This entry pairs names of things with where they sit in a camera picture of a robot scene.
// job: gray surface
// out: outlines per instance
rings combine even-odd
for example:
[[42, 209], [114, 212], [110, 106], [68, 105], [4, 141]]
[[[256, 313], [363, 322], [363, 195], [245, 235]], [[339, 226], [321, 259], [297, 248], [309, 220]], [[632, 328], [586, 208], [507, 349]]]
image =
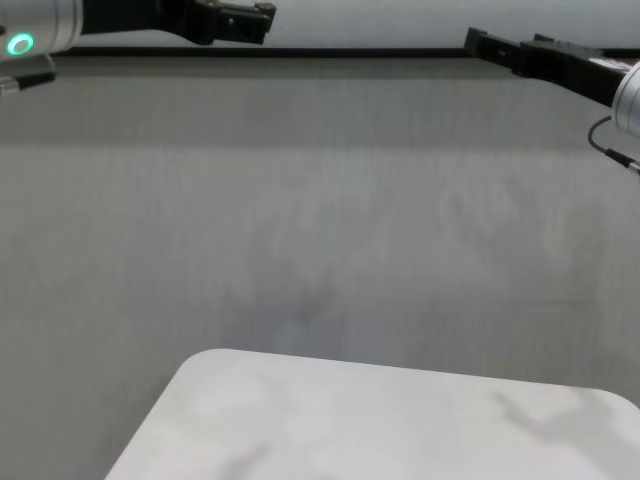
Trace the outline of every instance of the gray surface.
[[471, 61], [209, 63], [3, 101], [2, 479], [102, 478], [215, 347], [640, 402], [640, 185], [585, 145], [605, 109]]

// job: white table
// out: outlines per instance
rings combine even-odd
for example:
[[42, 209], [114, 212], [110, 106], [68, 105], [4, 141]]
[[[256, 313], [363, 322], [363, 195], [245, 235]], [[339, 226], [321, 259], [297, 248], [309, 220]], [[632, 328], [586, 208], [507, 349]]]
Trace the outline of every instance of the white table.
[[611, 393], [230, 350], [184, 363], [107, 477], [638, 478]]

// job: black edge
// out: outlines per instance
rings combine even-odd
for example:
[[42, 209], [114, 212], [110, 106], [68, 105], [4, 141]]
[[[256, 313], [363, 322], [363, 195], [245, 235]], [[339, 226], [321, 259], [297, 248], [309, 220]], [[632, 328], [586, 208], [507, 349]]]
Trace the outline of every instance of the black edge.
[[[640, 59], [640, 49], [603, 49], [606, 57]], [[184, 58], [470, 58], [464, 48], [163, 48], [77, 47], [64, 57]]]

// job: cable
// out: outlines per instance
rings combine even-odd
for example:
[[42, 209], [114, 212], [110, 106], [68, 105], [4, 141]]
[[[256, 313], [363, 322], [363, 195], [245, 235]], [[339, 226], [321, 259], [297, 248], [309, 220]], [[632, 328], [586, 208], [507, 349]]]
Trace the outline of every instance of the cable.
[[593, 134], [596, 133], [596, 130], [598, 128], [600, 128], [602, 125], [604, 125], [607, 122], [611, 121], [611, 117], [605, 117], [602, 120], [597, 121], [596, 123], [594, 123], [593, 127], [591, 127], [591, 129], [589, 130], [589, 145], [591, 145], [593, 148], [595, 148], [596, 150], [598, 150], [600, 153], [603, 154], [607, 154], [607, 149], [604, 147], [601, 147], [600, 145], [598, 145], [595, 140], [593, 139]]
[[623, 153], [620, 153], [620, 152], [618, 152], [616, 150], [613, 150], [611, 148], [604, 148], [604, 147], [600, 146], [593, 139], [593, 135], [595, 134], [596, 130], [598, 128], [600, 128], [602, 125], [604, 125], [605, 123], [610, 122], [610, 121], [611, 121], [611, 117], [605, 117], [602, 120], [598, 120], [596, 123], [593, 124], [593, 126], [589, 129], [589, 135], [587, 136], [587, 138], [589, 140], [589, 145], [591, 145], [593, 148], [595, 148], [600, 153], [602, 153], [602, 154], [606, 155], [607, 157], [609, 157], [614, 162], [622, 165], [624, 168], [626, 168], [630, 172], [633, 172], [636, 175], [640, 176], [640, 163], [635, 161], [633, 158], [631, 158], [631, 157], [629, 157], [629, 156], [627, 156], [627, 155], [625, 155]]

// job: rounded corner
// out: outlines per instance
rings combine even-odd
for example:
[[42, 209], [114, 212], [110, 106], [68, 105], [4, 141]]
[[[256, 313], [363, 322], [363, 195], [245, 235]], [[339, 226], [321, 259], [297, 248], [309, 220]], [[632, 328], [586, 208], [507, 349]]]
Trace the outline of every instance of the rounded corner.
[[602, 395], [602, 396], [604, 396], [606, 398], [611, 399], [612, 401], [615, 401], [616, 403], [626, 404], [627, 406], [633, 407], [635, 410], [640, 412], [640, 406], [638, 406], [637, 404], [635, 404], [634, 402], [632, 402], [628, 398], [623, 397], [619, 393], [614, 393], [614, 392], [611, 392], [609, 390], [604, 390], [602, 388], [594, 388], [593, 391], [599, 393], [600, 395]]
[[212, 348], [211, 350], [204, 350], [202, 352], [194, 353], [189, 358], [187, 358], [182, 364], [178, 371], [181, 371], [185, 368], [190, 368], [193, 365], [197, 365], [202, 361], [210, 361], [214, 357], [219, 357], [221, 355], [229, 355], [234, 350], [230, 350], [228, 348]]

